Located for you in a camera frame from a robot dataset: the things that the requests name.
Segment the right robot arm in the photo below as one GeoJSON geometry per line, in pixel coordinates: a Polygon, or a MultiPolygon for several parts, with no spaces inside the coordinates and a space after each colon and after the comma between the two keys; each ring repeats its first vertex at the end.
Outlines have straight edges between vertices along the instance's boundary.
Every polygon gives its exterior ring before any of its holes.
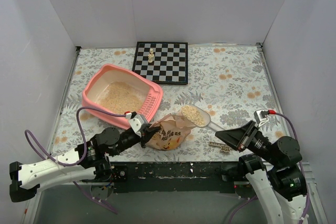
{"type": "Polygon", "coordinates": [[[251,152],[238,159],[237,173],[251,184],[268,223],[308,223],[310,199],[296,139],[283,136],[272,143],[254,121],[215,136],[235,151],[251,152]]]}

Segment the clear plastic scoop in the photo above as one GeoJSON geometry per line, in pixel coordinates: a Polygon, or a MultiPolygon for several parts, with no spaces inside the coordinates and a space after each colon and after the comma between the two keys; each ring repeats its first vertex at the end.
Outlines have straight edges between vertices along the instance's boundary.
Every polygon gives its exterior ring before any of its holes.
{"type": "Polygon", "coordinates": [[[222,127],[212,121],[211,116],[207,112],[197,106],[184,105],[181,107],[181,114],[199,128],[207,127],[214,132],[224,130],[222,127]]]}

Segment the peach cat litter bag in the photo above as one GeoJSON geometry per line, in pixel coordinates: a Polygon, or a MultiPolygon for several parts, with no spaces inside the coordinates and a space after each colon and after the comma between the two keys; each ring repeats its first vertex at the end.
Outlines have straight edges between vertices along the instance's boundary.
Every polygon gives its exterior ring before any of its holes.
{"type": "Polygon", "coordinates": [[[178,113],[164,116],[150,126],[150,128],[154,127],[159,127],[160,130],[152,136],[146,146],[156,150],[170,151],[178,148],[196,125],[178,113]]]}

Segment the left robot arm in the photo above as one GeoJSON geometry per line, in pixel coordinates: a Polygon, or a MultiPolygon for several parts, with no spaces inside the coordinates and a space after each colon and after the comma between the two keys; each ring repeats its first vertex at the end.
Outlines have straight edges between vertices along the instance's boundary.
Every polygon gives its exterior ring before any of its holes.
{"type": "Polygon", "coordinates": [[[145,146],[159,130],[158,126],[147,125],[137,135],[133,129],[120,133],[115,127],[108,127],[86,143],[56,157],[32,164],[12,162],[9,165],[10,199],[26,201],[40,191],[68,182],[113,180],[118,173],[111,167],[109,158],[138,143],[145,146]]]}

